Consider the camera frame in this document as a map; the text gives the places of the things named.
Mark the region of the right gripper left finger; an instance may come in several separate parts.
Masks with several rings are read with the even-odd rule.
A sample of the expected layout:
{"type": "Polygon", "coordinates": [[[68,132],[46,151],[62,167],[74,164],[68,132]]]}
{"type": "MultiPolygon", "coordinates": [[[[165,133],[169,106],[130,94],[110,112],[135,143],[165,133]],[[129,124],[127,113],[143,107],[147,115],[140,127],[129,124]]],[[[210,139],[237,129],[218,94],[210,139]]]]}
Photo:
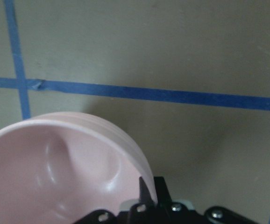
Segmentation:
{"type": "Polygon", "coordinates": [[[139,199],[128,212],[128,224],[151,224],[153,223],[154,212],[155,204],[144,179],[140,177],[139,199]]]}

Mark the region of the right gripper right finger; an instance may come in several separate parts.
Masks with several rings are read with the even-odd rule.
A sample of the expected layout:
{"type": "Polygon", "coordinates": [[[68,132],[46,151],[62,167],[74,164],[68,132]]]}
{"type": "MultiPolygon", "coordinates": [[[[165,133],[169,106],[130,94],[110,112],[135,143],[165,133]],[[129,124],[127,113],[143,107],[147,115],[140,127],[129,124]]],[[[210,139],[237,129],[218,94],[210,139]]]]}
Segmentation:
{"type": "Polygon", "coordinates": [[[204,224],[205,219],[183,203],[172,200],[165,179],[154,177],[158,204],[155,210],[156,224],[204,224]]]}

